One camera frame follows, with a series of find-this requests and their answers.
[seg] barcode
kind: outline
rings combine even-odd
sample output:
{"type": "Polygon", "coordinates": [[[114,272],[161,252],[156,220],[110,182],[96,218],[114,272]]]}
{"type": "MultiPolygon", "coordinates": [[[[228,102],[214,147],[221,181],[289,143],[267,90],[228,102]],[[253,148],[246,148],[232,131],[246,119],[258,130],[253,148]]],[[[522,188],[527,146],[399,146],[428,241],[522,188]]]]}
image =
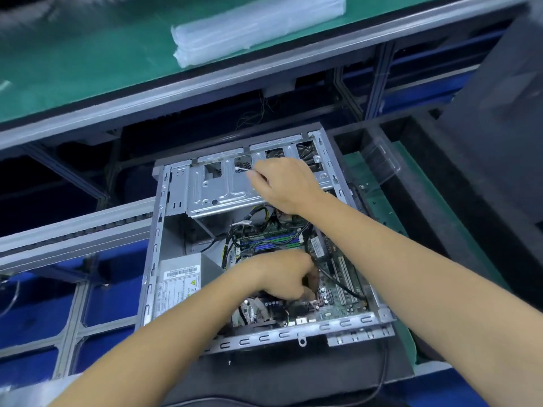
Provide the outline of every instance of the barcode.
{"type": "Polygon", "coordinates": [[[198,267],[199,266],[195,265],[195,266],[192,266],[192,267],[186,267],[184,269],[168,271],[167,273],[164,274],[164,279],[167,280],[169,278],[174,278],[174,277],[177,277],[177,276],[183,276],[185,274],[196,273],[198,271],[198,267]]]}

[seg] person's right hand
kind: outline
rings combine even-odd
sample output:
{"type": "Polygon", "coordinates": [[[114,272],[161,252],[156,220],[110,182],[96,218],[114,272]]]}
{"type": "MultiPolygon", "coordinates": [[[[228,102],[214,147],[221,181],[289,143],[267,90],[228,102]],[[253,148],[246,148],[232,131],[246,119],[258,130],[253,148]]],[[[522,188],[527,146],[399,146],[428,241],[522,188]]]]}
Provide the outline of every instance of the person's right hand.
{"type": "Polygon", "coordinates": [[[307,164],[296,158],[258,160],[247,176],[268,203],[287,214],[302,215],[304,206],[324,193],[307,164]]]}

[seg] person's left hand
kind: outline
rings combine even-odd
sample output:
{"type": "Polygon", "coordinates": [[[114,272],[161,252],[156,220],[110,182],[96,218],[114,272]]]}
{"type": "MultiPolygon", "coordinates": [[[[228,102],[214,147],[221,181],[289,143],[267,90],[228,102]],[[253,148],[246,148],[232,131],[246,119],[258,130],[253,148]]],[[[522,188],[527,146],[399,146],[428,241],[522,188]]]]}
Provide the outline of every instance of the person's left hand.
{"type": "Polygon", "coordinates": [[[305,275],[318,271],[309,254],[297,248],[259,254],[245,260],[249,277],[255,277],[256,288],[283,300],[315,300],[315,294],[302,285],[305,275]]]}

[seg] plastic packaging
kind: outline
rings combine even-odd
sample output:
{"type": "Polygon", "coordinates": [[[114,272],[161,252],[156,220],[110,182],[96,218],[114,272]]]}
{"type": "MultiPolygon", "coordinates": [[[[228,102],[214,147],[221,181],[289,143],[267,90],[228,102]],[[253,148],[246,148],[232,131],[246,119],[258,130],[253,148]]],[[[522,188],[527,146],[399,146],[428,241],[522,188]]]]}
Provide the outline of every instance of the plastic packaging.
{"type": "Polygon", "coordinates": [[[181,67],[202,64],[342,16],[346,0],[258,0],[172,28],[181,67]]]}

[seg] pci slot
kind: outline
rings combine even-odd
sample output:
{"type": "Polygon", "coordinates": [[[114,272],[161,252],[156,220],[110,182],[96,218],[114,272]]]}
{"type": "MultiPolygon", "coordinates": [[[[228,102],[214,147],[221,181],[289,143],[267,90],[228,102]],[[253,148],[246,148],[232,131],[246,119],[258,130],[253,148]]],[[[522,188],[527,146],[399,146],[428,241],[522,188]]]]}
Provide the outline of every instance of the pci slot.
{"type": "MultiPolygon", "coordinates": [[[[347,270],[347,264],[345,263],[345,259],[343,258],[343,256],[339,256],[339,265],[341,266],[341,270],[343,272],[343,279],[345,280],[347,287],[349,287],[351,291],[355,291],[355,288],[352,286],[351,276],[349,275],[349,271],[347,270]]],[[[358,299],[355,296],[350,296],[351,302],[353,304],[358,303],[358,299]]]]}
{"type": "MultiPolygon", "coordinates": [[[[332,266],[334,267],[334,272],[336,273],[335,278],[337,281],[340,281],[339,276],[338,276],[338,270],[336,268],[336,263],[334,263],[334,260],[331,260],[331,262],[332,262],[332,266]]],[[[343,290],[337,284],[336,284],[336,290],[338,290],[339,302],[341,303],[342,306],[346,306],[347,300],[345,299],[345,294],[343,294],[343,290]]]]}

